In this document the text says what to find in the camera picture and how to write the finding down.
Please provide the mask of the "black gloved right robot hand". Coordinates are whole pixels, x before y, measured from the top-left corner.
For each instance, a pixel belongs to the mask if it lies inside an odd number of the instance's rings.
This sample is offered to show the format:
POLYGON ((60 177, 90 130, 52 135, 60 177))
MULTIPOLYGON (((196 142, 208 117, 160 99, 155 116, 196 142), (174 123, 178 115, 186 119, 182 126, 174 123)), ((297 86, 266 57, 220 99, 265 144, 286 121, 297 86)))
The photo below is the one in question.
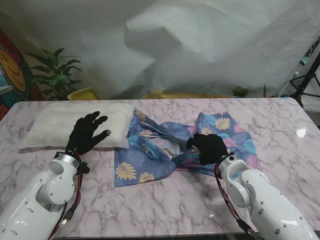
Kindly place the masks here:
POLYGON ((195 133, 186 142, 186 148, 196 147, 199 151, 201 165, 216 164, 220 159, 228 155, 227 147, 223 139, 215 134, 195 133))

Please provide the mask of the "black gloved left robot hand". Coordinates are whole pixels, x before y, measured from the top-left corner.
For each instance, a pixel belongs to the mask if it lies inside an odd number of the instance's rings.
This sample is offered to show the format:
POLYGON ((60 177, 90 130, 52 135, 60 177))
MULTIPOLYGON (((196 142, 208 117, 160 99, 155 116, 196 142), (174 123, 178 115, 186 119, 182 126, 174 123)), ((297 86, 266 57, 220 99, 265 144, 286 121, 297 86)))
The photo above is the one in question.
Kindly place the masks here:
POLYGON ((99 115, 100 112, 95 111, 77 120, 69 136, 65 148, 66 153, 72 156, 84 155, 111 134, 111 131, 106 129, 102 131, 102 133, 94 136, 98 127, 108 119, 105 115, 99 115))

